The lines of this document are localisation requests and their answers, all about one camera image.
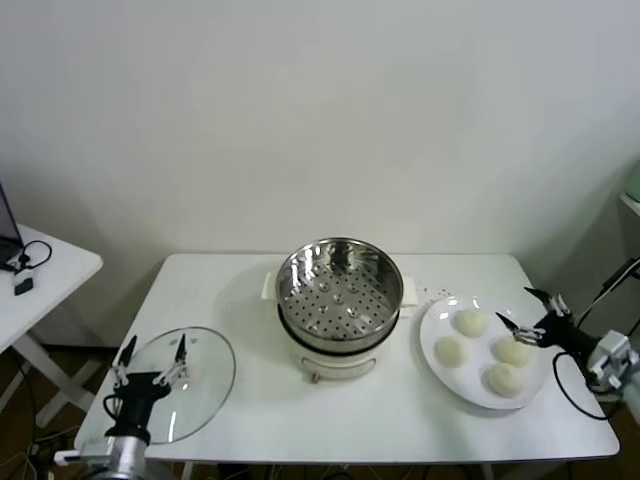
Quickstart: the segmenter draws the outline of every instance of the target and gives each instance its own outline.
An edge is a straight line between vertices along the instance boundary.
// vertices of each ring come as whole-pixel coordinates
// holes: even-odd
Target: power cord
[[[29,262],[31,261],[31,256],[27,255],[27,250],[29,249],[29,247],[33,245],[42,245],[47,249],[47,254],[45,255],[44,259],[40,260],[36,264],[29,265]],[[45,242],[44,240],[31,240],[30,242],[26,243],[22,247],[22,250],[18,255],[17,262],[5,263],[3,267],[5,270],[9,270],[13,273],[20,273],[24,270],[35,270],[36,268],[44,265],[49,260],[51,260],[52,255],[53,255],[53,248],[51,248],[51,245],[49,245],[47,242]]]
[[[600,290],[598,295],[595,296],[593,302],[591,302],[591,305],[589,305],[589,307],[584,312],[578,315],[577,327],[581,328],[584,321],[591,314],[591,310],[593,309],[593,307],[595,307],[607,295],[618,288],[627,278],[640,278],[636,273],[636,270],[638,270],[638,268],[640,268],[640,258],[632,258],[630,260],[627,260],[624,265],[622,265],[612,276],[607,278],[607,280],[605,280],[605,282],[602,284],[602,289]],[[638,327],[638,324],[640,324],[640,320],[638,320],[638,322],[636,322],[636,324],[633,326],[632,331],[635,331],[635,329]]]
[[[594,415],[593,413],[589,413],[587,412],[585,409],[583,409],[582,407],[580,407],[574,400],[573,398],[571,398],[569,396],[569,394],[567,393],[567,391],[565,390],[564,386],[562,385],[562,382],[560,381],[560,376],[558,375],[558,360],[561,357],[564,356],[569,356],[571,358],[573,358],[573,360],[576,362],[576,365],[579,365],[577,360],[575,359],[575,357],[573,355],[571,355],[569,352],[559,352],[556,353],[556,355],[553,357],[553,361],[552,366],[553,366],[553,376],[556,379],[556,383],[558,384],[558,387],[560,387],[560,391],[562,392],[562,394],[564,395],[564,398],[566,398],[569,403],[571,405],[573,405],[573,407],[578,410],[580,413],[586,415],[589,418],[592,418],[593,420],[609,420],[611,417],[613,417],[618,409],[619,409],[619,405],[616,406],[609,414],[607,415]]]

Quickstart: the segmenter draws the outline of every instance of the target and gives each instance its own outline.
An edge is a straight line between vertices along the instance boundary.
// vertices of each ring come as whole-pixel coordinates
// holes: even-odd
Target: wooden floor
[[[100,386],[102,378],[107,371],[106,366],[111,361],[111,356],[104,354],[54,353],[52,357],[68,374],[75,373],[89,358],[96,358],[104,362],[104,367],[101,368],[86,385],[87,388],[94,392],[97,391]],[[17,371],[17,365],[11,352],[7,351],[2,353],[0,355],[0,392],[4,391]],[[28,378],[33,389],[35,408],[39,410],[53,397],[56,393],[56,388],[39,372],[33,369],[29,371]],[[35,438],[39,439],[51,434],[73,429],[74,427],[79,427],[83,417],[84,413],[81,410],[68,405],[46,429],[36,429]],[[32,439],[32,422],[32,408],[28,387],[27,383],[22,382],[12,400],[4,411],[0,413],[0,464],[3,464],[11,456],[26,451]],[[640,427],[635,423],[626,409],[623,409],[614,417],[612,424],[621,444],[620,453],[616,457],[574,462],[571,466],[572,477],[570,476],[569,469],[566,466],[562,466],[545,478],[547,480],[569,480],[570,478],[574,480],[640,479]],[[50,450],[72,448],[73,434],[74,431],[72,430],[68,436],[60,436],[55,439],[55,442],[52,440],[49,444],[43,445],[37,459],[34,460],[34,462],[37,461],[38,465],[40,465],[42,472],[46,472],[49,469],[52,458]],[[23,457],[15,458],[5,465],[2,465],[0,467],[0,480],[22,479],[24,466],[25,462]],[[182,471],[181,464],[167,466],[172,468],[176,474]],[[504,474],[513,467],[514,465],[494,466],[496,478],[499,478],[501,474]],[[244,467],[235,466],[235,468],[242,470]],[[234,471],[236,471],[234,470],[234,466],[228,466],[226,470],[222,471],[219,471],[218,467],[215,466],[197,466],[192,478],[194,480],[225,480],[228,479]],[[51,468],[51,472],[54,473],[56,480],[83,478],[83,471],[79,467],[54,467]],[[350,477],[341,472],[344,472],[341,467],[329,467],[327,465],[295,465],[285,466],[282,469],[276,466],[273,471],[273,473],[277,473],[274,477],[278,480],[321,480],[322,478],[328,480],[329,478],[348,479],[350,477],[356,480],[419,480],[425,478],[423,476],[425,473],[424,466],[414,466],[412,468],[408,466],[376,466],[373,472],[367,466],[350,466],[346,471]],[[234,478],[237,480],[247,478],[262,479],[265,478],[265,473],[268,476],[269,472],[266,466],[254,465],[248,469],[245,475],[238,475]],[[34,480],[35,477],[30,468],[27,468],[25,471],[24,478]],[[466,467],[455,465],[434,466],[429,469],[426,478],[428,478],[428,480],[481,479],[482,474],[477,465],[469,465]]]

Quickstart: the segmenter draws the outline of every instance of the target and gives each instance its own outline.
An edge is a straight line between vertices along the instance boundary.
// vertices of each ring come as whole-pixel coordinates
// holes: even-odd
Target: white table
[[[18,297],[13,293],[12,274],[0,272],[0,352],[13,346],[29,364],[40,370],[60,389],[36,416],[37,425],[44,427],[69,401],[85,411],[89,409],[94,395],[80,385],[93,375],[100,364],[89,361],[73,378],[69,378],[27,332],[100,270],[102,259],[94,253],[31,228],[22,225],[18,228],[25,244],[32,240],[42,240],[51,246],[53,254],[47,263],[34,270],[34,289]],[[27,253],[32,257],[32,263],[36,263],[47,251],[41,245],[34,245]],[[0,411],[21,380],[22,375],[18,372],[0,398]]]
[[[523,290],[529,281],[508,255],[394,255],[416,280],[422,299],[444,289],[500,299],[523,324],[543,307]],[[158,460],[200,462],[490,463],[614,455],[607,422],[576,411],[550,375],[526,408],[512,413],[475,407],[449,392],[418,351],[416,317],[399,321],[390,353],[364,377],[311,384],[290,360],[273,303],[260,299],[265,274],[283,255],[173,255],[138,313],[124,344],[138,348],[177,327],[205,326],[231,342],[237,377],[227,403],[194,435],[151,446]],[[601,410],[577,368],[560,375],[576,401]],[[111,393],[112,377],[97,398]],[[111,425],[102,402],[92,405],[76,448]]]

